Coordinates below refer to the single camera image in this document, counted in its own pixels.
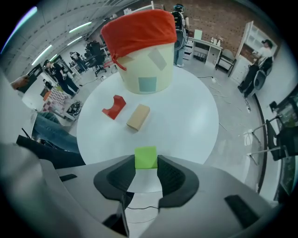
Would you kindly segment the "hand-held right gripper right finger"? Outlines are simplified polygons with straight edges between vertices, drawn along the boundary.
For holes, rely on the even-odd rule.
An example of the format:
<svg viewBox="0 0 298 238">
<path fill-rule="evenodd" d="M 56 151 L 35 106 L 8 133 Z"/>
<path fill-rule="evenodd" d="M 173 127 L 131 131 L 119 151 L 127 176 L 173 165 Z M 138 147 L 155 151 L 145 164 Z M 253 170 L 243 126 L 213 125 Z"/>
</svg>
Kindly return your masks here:
<svg viewBox="0 0 298 238">
<path fill-rule="evenodd" d="M 193 198 L 199 188 L 199 179 L 192 170 L 163 155 L 157 157 L 157 166 L 163 192 L 159 208 L 181 207 Z"/>
</svg>

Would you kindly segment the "white desk with drawers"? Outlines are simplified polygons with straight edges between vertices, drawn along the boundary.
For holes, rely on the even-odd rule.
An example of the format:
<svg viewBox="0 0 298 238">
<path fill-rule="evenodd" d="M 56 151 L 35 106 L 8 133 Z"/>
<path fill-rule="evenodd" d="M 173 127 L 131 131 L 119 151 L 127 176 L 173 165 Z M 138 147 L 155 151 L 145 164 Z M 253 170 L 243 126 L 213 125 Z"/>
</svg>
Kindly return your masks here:
<svg viewBox="0 0 298 238">
<path fill-rule="evenodd" d="M 215 68 L 221 52 L 222 47 L 217 46 L 211 42 L 198 40 L 188 37 L 188 41 L 192 42 L 190 57 L 202 61 L 205 65 Z"/>
</svg>

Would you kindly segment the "orange block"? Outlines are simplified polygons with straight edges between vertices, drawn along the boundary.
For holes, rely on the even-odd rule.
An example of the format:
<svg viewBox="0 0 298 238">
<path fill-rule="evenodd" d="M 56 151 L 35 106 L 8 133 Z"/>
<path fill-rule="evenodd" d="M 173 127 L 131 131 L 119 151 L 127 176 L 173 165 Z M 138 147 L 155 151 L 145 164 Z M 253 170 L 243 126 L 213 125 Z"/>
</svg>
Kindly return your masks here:
<svg viewBox="0 0 298 238">
<path fill-rule="evenodd" d="M 149 106 L 139 104 L 126 123 L 128 127 L 128 131 L 130 133 L 138 132 L 141 129 L 144 121 L 148 117 L 149 113 L 150 113 Z"/>
</svg>

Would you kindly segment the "white hutch cabinet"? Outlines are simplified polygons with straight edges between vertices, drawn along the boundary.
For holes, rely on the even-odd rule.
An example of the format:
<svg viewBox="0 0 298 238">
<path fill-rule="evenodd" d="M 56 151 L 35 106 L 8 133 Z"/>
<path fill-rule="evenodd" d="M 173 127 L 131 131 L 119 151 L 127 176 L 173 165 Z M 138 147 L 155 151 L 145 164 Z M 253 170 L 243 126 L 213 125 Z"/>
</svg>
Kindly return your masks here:
<svg viewBox="0 0 298 238">
<path fill-rule="evenodd" d="M 269 37 L 259 27 L 254 25 L 254 21 L 248 22 L 245 25 L 244 33 L 236 53 L 236 62 L 231 72 L 230 78 L 236 83 L 241 83 L 245 78 L 249 66 L 255 61 L 253 59 L 253 52 L 257 52 L 262 46 L 262 41 L 270 40 L 273 44 L 272 54 L 275 55 L 278 50 L 278 44 Z"/>
</svg>

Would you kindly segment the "black metal-frame chair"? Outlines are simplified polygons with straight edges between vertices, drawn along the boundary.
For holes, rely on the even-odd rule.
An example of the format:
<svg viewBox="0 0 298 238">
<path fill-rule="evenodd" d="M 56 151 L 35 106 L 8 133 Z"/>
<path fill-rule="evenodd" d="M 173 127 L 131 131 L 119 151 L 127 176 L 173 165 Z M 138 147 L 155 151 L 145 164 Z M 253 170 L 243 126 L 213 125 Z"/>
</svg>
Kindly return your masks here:
<svg viewBox="0 0 298 238">
<path fill-rule="evenodd" d="M 267 119 L 259 127 L 253 129 L 250 132 L 245 133 L 245 135 L 251 135 L 252 138 L 255 139 L 259 145 L 261 145 L 262 143 L 259 140 L 259 138 L 255 135 L 255 131 L 261 128 L 265 129 L 265 138 L 267 139 L 267 144 L 264 146 L 264 149 L 248 153 L 248 157 L 256 165 L 258 165 L 259 162 L 254 158 L 254 155 L 259 155 L 261 153 L 265 154 L 267 152 L 270 152 L 274 161 L 298 156 L 298 125 L 288 127 L 282 124 L 279 133 L 276 133 L 271 124 L 275 120 L 281 121 L 281 117 L 275 116 L 270 120 Z"/>
</svg>

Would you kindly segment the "round white table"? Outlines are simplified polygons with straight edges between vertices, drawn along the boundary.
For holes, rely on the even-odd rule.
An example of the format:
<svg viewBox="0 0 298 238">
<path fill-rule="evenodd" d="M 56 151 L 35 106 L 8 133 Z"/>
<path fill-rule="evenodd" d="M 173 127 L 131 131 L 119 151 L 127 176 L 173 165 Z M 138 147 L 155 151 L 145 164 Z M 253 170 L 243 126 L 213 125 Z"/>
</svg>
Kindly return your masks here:
<svg viewBox="0 0 298 238">
<path fill-rule="evenodd" d="M 115 120 L 105 115 L 113 97 L 126 105 Z M 126 125 L 139 104 L 150 107 L 141 129 L 130 133 Z M 218 135 L 215 100 L 207 86 L 190 72 L 175 67 L 173 80 L 152 94 L 128 91 L 119 73 L 101 82 L 85 101 L 77 123 L 77 144 L 86 164 L 134 154 L 137 147 L 155 146 L 157 153 L 203 164 Z"/>
</svg>

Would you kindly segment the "black-framed window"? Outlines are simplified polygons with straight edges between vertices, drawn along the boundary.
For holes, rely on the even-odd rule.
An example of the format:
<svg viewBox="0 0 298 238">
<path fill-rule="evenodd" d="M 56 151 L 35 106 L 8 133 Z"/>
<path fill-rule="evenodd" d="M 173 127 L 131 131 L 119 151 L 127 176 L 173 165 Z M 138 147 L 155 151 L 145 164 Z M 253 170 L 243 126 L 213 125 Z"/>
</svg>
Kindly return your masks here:
<svg viewBox="0 0 298 238">
<path fill-rule="evenodd" d="M 279 129 L 298 126 L 298 92 L 292 93 L 279 104 Z M 281 160 L 281 173 L 275 200 L 282 203 L 292 193 L 298 181 L 298 156 Z"/>
</svg>

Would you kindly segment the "cream bucket with red liner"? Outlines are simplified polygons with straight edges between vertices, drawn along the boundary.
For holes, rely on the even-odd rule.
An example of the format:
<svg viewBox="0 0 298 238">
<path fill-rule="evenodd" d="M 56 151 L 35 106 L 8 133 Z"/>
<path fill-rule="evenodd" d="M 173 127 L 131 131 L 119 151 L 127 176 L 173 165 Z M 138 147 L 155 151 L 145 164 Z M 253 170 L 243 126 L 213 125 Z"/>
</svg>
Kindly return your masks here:
<svg viewBox="0 0 298 238">
<path fill-rule="evenodd" d="M 146 10 L 119 17 L 101 29 L 125 87 L 135 94 L 156 93 L 173 79 L 174 16 Z"/>
</svg>

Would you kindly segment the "black equipment bundle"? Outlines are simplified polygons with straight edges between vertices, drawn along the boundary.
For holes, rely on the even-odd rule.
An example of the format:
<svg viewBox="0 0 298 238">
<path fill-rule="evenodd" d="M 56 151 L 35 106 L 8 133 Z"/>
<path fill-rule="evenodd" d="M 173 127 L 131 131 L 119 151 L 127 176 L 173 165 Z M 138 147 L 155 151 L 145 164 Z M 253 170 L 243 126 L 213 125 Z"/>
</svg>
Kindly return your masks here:
<svg viewBox="0 0 298 238">
<path fill-rule="evenodd" d="M 76 117 L 80 114 L 82 106 L 83 103 L 77 100 L 67 109 L 67 113 L 73 117 Z"/>
</svg>

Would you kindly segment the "black swivel office chair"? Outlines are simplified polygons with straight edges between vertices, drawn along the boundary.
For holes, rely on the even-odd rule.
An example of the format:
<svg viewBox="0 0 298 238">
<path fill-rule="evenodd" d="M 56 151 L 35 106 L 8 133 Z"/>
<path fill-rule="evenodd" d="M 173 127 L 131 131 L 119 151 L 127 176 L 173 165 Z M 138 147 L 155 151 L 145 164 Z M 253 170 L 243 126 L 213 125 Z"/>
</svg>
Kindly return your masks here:
<svg viewBox="0 0 298 238">
<path fill-rule="evenodd" d="M 94 66 L 97 66 L 98 69 L 95 71 L 95 75 L 97 76 L 100 71 L 107 72 L 107 70 L 103 67 L 105 57 L 100 49 L 100 44 L 97 41 L 92 41 L 89 38 L 86 38 L 86 53 L 88 54 L 87 56 L 87 61 L 89 63 L 89 67 L 93 68 Z"/>
</svg>

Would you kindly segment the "person's jeans leg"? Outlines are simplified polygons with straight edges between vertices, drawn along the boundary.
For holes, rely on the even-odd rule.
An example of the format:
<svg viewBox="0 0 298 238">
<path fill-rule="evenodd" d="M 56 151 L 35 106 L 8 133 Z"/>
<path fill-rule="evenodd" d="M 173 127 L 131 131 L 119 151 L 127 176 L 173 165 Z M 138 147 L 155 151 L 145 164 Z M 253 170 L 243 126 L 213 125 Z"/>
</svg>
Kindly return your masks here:
<svg viewBox="0 0 298 238">
<path fill-rule="evenodd" d="M 79 154 L 77 139 L 69 134 L 52 112 L 36 112 L 32 129 L 34 139 L 42 139 L 65 151 Z"/>
</svg>

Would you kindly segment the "green block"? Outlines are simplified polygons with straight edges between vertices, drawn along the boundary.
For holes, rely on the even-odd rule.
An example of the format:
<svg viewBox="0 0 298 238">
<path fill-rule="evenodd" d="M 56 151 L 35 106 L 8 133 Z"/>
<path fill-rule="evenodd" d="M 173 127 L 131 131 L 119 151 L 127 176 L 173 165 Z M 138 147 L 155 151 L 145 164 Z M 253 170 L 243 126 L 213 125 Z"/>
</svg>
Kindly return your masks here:
<svg viewBox="0 0 298 238">
<path fill-rule="evenodd" d="M 135 149 L 135 169 L 157 169 L 157 151 L 155 146 Z"/>
</svg>

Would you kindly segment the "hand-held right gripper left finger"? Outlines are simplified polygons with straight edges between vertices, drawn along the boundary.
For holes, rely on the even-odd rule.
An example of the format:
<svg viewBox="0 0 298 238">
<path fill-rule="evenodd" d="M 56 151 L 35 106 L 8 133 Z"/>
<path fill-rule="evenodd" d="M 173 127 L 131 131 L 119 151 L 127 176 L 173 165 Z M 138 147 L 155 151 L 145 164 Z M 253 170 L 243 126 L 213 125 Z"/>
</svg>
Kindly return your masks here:
<svg viewBox="0 0 298 238">
<path fill-rule="evenodd" d="M 99 171 L 93 180 L 96 189 L 110 200 L 132 198 L 128 188 L 135 177 L 135 156 L 126 156 L 114 165 Z"/>
</svg>

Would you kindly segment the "red checkered box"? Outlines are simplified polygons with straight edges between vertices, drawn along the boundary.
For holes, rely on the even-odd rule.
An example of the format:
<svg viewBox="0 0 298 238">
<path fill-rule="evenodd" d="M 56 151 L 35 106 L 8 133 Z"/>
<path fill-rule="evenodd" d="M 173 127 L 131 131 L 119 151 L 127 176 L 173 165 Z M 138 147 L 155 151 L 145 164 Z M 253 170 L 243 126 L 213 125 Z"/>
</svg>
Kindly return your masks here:
<svg viewBox="0 0 298 238">
<path fill-rule="evenodd" d="M 53 87 L 51 90 L 51 94 L 49 95 L 48 99 L 44 101 L 42 106 L 42 112 L 58 112 L 63 114 L 65 109 L 65 104 L 67 100 L 70 99 L 69 95 L 64 91 L 58 91 Z"/>
</svg>

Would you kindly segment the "red arch block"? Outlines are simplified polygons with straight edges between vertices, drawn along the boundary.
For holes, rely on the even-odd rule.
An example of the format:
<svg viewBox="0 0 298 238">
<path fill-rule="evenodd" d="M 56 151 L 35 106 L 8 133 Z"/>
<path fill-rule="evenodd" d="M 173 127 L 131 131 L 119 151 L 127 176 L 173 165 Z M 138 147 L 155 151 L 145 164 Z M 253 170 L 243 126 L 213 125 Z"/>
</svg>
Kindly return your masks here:
<svg viewBox="0 0 298 238">
<path fill-rule="evenodd" d="M 114 103 L 111 108 L 109 109 L 102 109 L 102 112 L 110 117 L 112 120 L 115 120 L 118 114 L 121 112 L 121 110 L 125 107 L 126 102 L 124 98 L 120 95 L 115 95 L 113 97 Z"/>
</svg>

